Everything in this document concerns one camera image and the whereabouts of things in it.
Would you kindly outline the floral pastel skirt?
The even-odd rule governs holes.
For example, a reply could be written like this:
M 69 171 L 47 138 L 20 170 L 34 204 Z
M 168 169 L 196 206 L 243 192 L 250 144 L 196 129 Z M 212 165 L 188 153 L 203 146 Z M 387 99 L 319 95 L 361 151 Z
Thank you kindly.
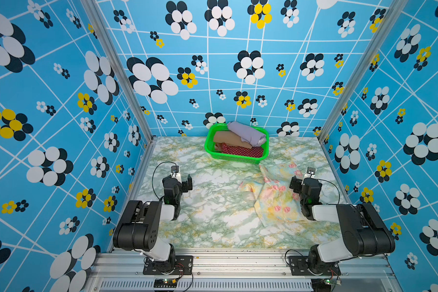
M 238 187 L 254 197 L 254 209 L 265 226 L 284 223 L 311 223 L 301 210 L 300 196 L 290 188 L 293 177 L 302 179 L 303 168 L 294 161 L 259 166 L 260 172 L 246 178 Z

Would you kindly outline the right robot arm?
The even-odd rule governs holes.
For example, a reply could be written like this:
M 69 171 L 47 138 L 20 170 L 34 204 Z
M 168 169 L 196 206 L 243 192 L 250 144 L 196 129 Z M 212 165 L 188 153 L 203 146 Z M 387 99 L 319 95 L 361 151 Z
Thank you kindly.
M 395 238 L 372 204 L 322 204 L 321 188 L 322 183 L 311 176 L 294 176 L 290 181 L 306 219 L 337 223 L 341 230 L 340 238 L 310 248 L 307 263 L 311 273 L 320 275 L 340 261 L 395 250 Z

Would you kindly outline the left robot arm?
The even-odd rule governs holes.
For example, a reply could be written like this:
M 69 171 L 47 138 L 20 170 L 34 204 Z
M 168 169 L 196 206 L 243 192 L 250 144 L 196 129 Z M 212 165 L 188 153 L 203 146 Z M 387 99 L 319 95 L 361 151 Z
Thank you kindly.
M 164 196 L 158 201 L 130 200 L 113 234 L 113 246 L 136 251 L 146 257 L 146 267 L 157 273 L 185 271 L 185 264 L 176 258 L 175 247 L 159 237 L 162 221 L 175 221 L 181 211 L 181 197 L 193 189 L 189 175 L 181 181 L 179 173 L 162 180 Z

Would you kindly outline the green plastic basket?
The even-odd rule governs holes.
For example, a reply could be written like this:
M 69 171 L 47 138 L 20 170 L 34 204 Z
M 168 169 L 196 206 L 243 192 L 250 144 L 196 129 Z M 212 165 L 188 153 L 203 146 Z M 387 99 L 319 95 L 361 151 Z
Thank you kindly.
M 270 152 L 266 130 L 237 122 L 215 124 L 209 129 L 205 151 L 214 159 L 259 164 Z

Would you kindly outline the red polka dot skirt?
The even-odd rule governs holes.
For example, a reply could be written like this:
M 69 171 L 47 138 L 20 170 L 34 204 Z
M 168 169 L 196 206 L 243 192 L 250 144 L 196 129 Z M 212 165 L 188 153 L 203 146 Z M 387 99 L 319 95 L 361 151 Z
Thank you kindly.
M 225 143 L 216 143 L 214 147 L 215 150 L 219 151 L 220 153 L 251 158 L 261 158 L 264 153 L 262 147 L 246 148 L 241 146 L 229 146 Z

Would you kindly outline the lavender rolled skirt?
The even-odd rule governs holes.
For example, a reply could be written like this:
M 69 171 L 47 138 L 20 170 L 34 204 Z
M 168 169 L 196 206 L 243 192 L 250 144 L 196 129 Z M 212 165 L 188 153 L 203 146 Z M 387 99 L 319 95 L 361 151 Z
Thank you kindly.
M 238 135 L 242 142 L 247 142 L 252 147 L 260 147 L 267 141 L 266 134 L 251 126 L 236 121 L 228 124 L 228 130 Z

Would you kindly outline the tan rolled skirt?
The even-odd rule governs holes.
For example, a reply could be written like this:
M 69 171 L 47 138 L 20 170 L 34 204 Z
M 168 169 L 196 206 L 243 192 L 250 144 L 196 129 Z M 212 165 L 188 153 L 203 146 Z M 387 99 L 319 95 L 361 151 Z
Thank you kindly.
M 229 146 L 243 147 L 251 149 L 253 146 L 246 141 L 242 141 L 239 135 L 236 135 L 232 131 L 217 131 L 214 134 L 213 141 L 219 144 L 227 144 Z

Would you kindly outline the left green circuit board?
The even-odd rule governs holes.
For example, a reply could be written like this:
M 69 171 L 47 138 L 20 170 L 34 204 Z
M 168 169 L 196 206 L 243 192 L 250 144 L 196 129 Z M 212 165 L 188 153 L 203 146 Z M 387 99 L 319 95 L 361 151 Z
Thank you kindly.
M 177 279 L 155 279 L 153 288 L 175 290 L 177 288 L 177 285 L 178 285 Z

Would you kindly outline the green circuit board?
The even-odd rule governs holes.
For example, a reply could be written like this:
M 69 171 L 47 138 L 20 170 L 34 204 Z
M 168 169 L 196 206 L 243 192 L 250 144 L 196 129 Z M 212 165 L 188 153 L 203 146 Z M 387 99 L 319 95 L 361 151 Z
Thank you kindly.
M 311 285 L 314 292 L 333 292 L 336 287 L 341 285 L 341 280 L 312 279 Z
M 153 288 L 175 290 L 177 288 L 177 285 L 178 285 L 177 279 L 155 279 Z

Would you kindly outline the right green circuit board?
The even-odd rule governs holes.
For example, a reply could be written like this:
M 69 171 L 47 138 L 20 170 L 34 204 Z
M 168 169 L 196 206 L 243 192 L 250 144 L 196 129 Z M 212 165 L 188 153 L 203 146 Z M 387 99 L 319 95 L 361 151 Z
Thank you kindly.
M 311 285 L 314 292 L 333 292 L 336 287 L 341 285 L 341 280 L 312 279 Z

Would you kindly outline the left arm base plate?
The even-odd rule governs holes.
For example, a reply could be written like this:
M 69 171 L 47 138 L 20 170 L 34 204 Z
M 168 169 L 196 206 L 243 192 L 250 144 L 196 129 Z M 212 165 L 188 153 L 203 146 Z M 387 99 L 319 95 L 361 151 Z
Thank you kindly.
M 161 262 L 147 257 L 144 260 L 143 275 L 148 276 L 184 276 L 191 275 L 193 256 L 176 255 L 168 261 Z

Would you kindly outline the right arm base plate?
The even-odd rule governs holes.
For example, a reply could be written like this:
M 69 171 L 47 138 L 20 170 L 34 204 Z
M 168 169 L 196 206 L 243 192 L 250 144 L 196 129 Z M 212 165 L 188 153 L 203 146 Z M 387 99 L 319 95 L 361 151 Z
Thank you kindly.
M 309 260 L 308 257 L 296 255 L 287 257 L 288 265 L 293 276 L 340 276 L 341 271 L 336 263 L 324 263 Z

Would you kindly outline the aluminium front frame rail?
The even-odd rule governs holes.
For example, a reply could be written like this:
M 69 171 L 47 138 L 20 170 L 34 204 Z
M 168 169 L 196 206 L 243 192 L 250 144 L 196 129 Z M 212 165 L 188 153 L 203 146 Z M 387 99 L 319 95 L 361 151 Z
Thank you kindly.
M 340 276 L 293 276 L 287 257 L 296 252 L 277 249 L 179 249 L 193 256 L 192 274 L 175 290 L 154 289 L 155 279 L 143 275 L 144 260 L 127 251 L 101 254 L 86 284 L 86 292 L 313 292 L 312 279 L 341 280 L 334 292 L 399 292 L 401 286 L 384 256 L 341 262 Z

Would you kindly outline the right aluminium corner post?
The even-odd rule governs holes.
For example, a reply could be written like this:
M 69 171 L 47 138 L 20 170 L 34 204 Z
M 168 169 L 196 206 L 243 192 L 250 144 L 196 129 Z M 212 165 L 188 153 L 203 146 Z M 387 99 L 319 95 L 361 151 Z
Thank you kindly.
M 330 130 L 336 124 L 340 111 L 343 109 L 346 103 L 348 103 L 351 95 L 354 93 L 354 90 L 360 83 L 362 77 L 365 75 L 367 67 L 369 66 L 371 60 L 374 58 L 375 54 L 378 53 L 382 44 L 386 40 L 387 36 L 391 32 L 394 24 L 399 19 L 399 16 L 405 6 L 407 5 L 408 0 L 396 0 L 391 2 L 391 5 L 388 7 L 387 14 L 384 18 L 383 24 L 377 30 L 377 32 L 372 37 L 372 40 L 368 44 L 364 54 L 362 55 L 360 61 L 356 65 L 353 73 L 348 80 L 348 84 L 345 86 L 344 92 L 342 96 L 338 99 L 336 104 L 334 105 L 331 113 L 329 114 L 324 126 L 322 127 L 321 134 L 318 137 L 318 140 L 321 145 L 324 143 L 324 139 L 329 134 Z

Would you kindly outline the aluminium corner post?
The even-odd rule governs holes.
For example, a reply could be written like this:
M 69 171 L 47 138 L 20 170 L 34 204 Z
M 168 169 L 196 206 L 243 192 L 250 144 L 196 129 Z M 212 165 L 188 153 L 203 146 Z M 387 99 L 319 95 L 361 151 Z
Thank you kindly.
M 372 40 L 368 44 L 364 54 L 362 55 L 360 61 L 356 65 L 353 73 L 348 80 L 348 84 L 345 86 L 344 92 L 342 96 L 338 99 L 336 104 L 334 105 L 331 113 L 329 114 L 324 126 L 322 127 L 321 134 L 318 137 L 318 140 L 321 145 L 324 143 L 324 139 L 329 134 L 330 130 L 336 124 L 340 111 L 343 109 L 346 103 L 348 103 L 351 95 L 354 93 L 354 90 L 360 83 L 362 77 L 365 75 L 367 67 L 369 66 L 371 60 L 374 58 L 375 54 L 378 53 L 382 44 L 386 40 L 387 36 L 391 32 L 394 24 L 399 19 L 399 16 L 405 6 L 407 5 L 408 0 L 396 0 L 391 2 L 391 5 L 388 7 L 387 14 L 384 18 L 383 24 L 377 30 L 377 32 L 372 37 Z
M 134 113 L 137 121 L 139 122 L 139 126 L 147 140 L 147 144 L 150 145 L 153 142 L 153 135 L 150 131 L 150 128 L 147 124 L 146 119 L 143 117 L 143 113 L 141 111 L 140 104 L 135 96 L 135 92 L 133 91 L 130 82 L 126 73 L 124 73 L 124 67 L 119 59 L 116 49 L 113 45 L 113 42 L 110 38 L 109 31 L 105 27 L 103 23 L 103 19 L 101 13 L 98 10 L 96 1 L 90 0 L 82 0 L 81 1 L 83 8 L 96 31 L 99 33 L 99 42 L 106 53 L 107 58 L 114 70 L 115 76 L 120 83 L 120 87 L 123 89 L 125 96 L 127 98 L 128 104 Z

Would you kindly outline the left aluminium corner post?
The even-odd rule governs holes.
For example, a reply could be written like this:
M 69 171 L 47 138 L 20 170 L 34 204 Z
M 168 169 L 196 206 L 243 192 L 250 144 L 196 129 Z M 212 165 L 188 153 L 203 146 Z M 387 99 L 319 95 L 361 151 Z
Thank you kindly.
M 98 10 L 96 1 L 90 0 L 82 0 L 81 1 L 83 8 L 96 31 L 99 33 L 99 42 L 106 53 L 107 58 L 114 70 L 115 76 L 120 83 L 120 87 L 123 89 L 125 96 L 127 98 L 128 104 L 134 113 L 137 121 L 139 122 L 139 126 L 147 140 L 147 144 L 150 145 L 153 142 L 153 135 L 150 131 L 150 128 L 147 124 L 146 119 L 143 117 L 143 113 L 141 111 L 140 104 L 135 96 L 135 92 L 133 91 L 130 82 L 126 73 L 124 73 L 124 67 L 119 59 L 116 49 L 113 45 L 113 42 L 110 38 L 109 31 L 105 27 L 103 23 L 103 19 L 101 13 Z

